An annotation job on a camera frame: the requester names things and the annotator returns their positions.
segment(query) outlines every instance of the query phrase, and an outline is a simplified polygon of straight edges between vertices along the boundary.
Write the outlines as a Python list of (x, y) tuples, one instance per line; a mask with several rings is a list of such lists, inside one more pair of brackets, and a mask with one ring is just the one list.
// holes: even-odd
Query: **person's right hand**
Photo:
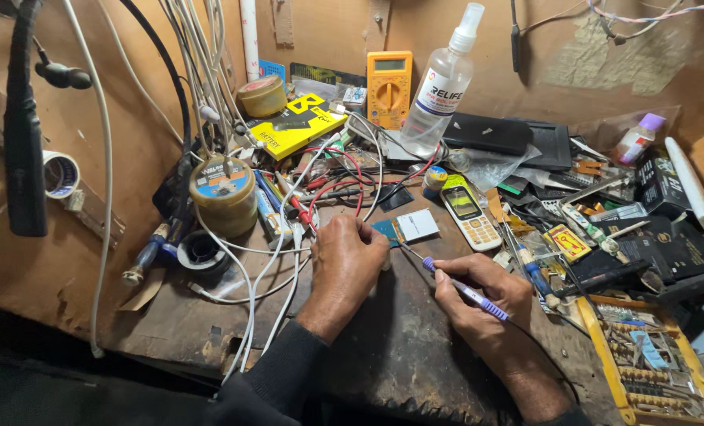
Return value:
[(447, 274), (470, 277), (494, 305), (526, 331), (530, 331), (534, 293), (530, 283), (479, 253), (437, 260), (433, 265), (438, 268), (436, 301), (457, 333), (505, 383), (525, 421), (549, 421), (568, 410), (570, 400), (549, 374), (551, 364), (540, 357), (534, 343), (511, 324), (502, 323), (482, 308), (466, 305)]
[(480, 253), (453, 260), (437, 260), (433, 265), (438, 268), (436, 300), (457, 333), (500, 376), (521, 368), (515, 361), (515, 355), (527, 353), (527, 338), (483, 309), (466, 305), (447, 274), (470, 277), (483, 287), (484, 294), (494, 305), (507, 312), (525, 330), (530, 329), (530, 297), (533, 295), (527, 280), (509, 274)]

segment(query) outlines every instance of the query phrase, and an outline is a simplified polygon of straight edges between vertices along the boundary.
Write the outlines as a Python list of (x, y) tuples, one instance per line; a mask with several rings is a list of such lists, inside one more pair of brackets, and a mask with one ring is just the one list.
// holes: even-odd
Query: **white tape roll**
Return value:
[(62, 152), (43, 151), (42, 156), (47, 197), (60, 199), (71, 195), (81, 181), (78, 163)]

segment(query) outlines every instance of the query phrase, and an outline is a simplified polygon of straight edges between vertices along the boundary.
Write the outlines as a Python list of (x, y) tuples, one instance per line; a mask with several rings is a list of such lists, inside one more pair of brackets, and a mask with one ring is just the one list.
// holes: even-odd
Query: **small plastic bottle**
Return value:
[(612, 150), (610, 158), (620, 164), (633, 165), (641, 154), (654, 142), (656, 132), (662, 127), (665, 119), (656, 114), (647, 114), (638, 126), (625, 133), (623, 139)]
[(431, 53), (400, 136), (402, 146), (410, 153), (430, 157), (446, 131), (473, 78), (473, 62), (468, 53), (483, 14), (483, 5), (469, 3), (449, 47)]

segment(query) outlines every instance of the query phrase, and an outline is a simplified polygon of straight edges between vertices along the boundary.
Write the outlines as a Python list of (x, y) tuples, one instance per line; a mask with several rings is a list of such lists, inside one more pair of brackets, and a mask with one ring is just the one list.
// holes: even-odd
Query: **soldering paste tin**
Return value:
[(425, 170), (423, 175), (423, 197), (434, 199), (439, 196), (441, 188), (446, 183), (449, 174), (439, 166), (433, 166)]
[(230, 160), (231, 170), (220, 155), (203, 162), (189, 181), (189, 196), (199, 206), (202, 220), (225, 238), (244, 234), (257, 221), (254, 173), (242, 160)]
[(60, 199), (71, 195), (78, 187), (78, 182), (81, 182), (78, 163), (62, 152), (43, 151), (42, 156), (47, 197)]

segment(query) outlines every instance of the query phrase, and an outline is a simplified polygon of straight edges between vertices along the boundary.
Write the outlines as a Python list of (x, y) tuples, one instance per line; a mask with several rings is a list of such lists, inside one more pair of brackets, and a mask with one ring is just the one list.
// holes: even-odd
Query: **phone keypad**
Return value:
[(468, 234), (470, 240), (475, 244), (485, 244), (495, 242), (499, 239), (497, 230), (489, 223), (485, 216), (476, 219), (465, 220), (460, 224)]

